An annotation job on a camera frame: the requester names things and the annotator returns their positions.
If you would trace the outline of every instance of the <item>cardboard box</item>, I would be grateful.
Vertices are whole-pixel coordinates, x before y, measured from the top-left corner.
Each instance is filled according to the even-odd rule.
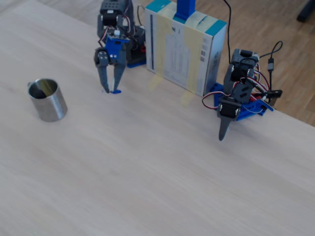
[[[169,0],[146,7],[147,69],[203,96],[217,80],[226,22],[197,11],[184,21],[176,9]]]

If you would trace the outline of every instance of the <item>black wire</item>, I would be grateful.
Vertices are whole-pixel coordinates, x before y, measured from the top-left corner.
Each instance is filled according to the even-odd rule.
[[[269,71],[269,87],[271,91],[272,90],[272,71]]]
[[[138,5],[138,7],[137,7],[137,16],[138,16],[138,21],[139,21],[140,26],[143,26],[143,24],[141,23],[140,17],[139,17],[139,8],[140,7],[144,8],[143,5]]]
[[[228,18],[228,26],[227,26],[227,47],[228,47],[228,63],[231,64],[231,49],[230,49],[230,24],[231,24],[231,15],[232,15],[232,9],[230,4],[226,0],[223,0],[225,4],[230,9],[230,14]]]
[[[277,50],[275,50],[276,47],[277,47],[277,45],[278,45],[279,43],[281,43],[280,47],[279,47]],[[263,58],[263,57],[268,56],[268,55],[271,55],[270,58],[272,58],[273,53],[276,53],[276,52],[280,51],[280,49],[282,48],[283,44],[284,44],[284,43],[283,43],[281,40],[278,41],[278,42],[275,44],[274,48],[272,49],[272,51],[271,51],[270,53],[264,54],[264,55],[260,56],[260,58]]]

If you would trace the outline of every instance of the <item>white wire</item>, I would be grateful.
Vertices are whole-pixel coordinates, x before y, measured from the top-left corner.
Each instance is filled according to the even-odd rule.
[[[249,111],[249,112],[251,112],[251,113],[255,113],[255,114],[259,114],[259,113],[261,113],[261,112],[263,111],[263,110],[261,109],[260,112],[253,112],[253,111],[251,111],[251,110],[248,110],[246,107],[244,107],[244,109],[247,110],[247,111]]]
[[[209,97],[210,95],[212,95],[212,94],[218,94],[218,93],[223,94],[223,95],[225,95],[225,96],[227,96],[227,97],[231,96],[231,94],[225,94],[224,92],[221,92],[221,91],[210,92],[210,93],[208,93],[207,95],[204,95],[204,97],[202,98],[202,103],[203,103],[203,105],[204,105],[205,107],[209,108],[209,109],[216,109],[216,108],[218,108],[217,106],[216,106],[216,107],[210,107],[210,106],[206,105],[206,104],[204,103],[204,101],[203,101],[205,98]]]
[[[260,84],[259,82],[257,82],[256,80],[254,80],[253,78],[247,77],[247,79],[249,79],[250,81],[254,82],[256,85],[258,85],[262,90],[264,90],[265,92],[267,91],[267,89]]]

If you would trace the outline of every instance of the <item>light wooden table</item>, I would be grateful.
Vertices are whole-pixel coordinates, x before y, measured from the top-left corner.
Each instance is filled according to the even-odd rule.
[[[34,1],[0,34],[1,236],[314,236],[315,128],[267,112],[220,142],[216,112],[145,67],[102,93],[96,30]],[[43,77],[61,121],[28,98]]]

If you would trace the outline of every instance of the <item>stainless steel mug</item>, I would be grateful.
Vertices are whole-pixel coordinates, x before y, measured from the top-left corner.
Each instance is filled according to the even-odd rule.
[[[28,86],[30,98],[43,121],[53,122],[65,116],[68,108],[54,80],[39,79]]]

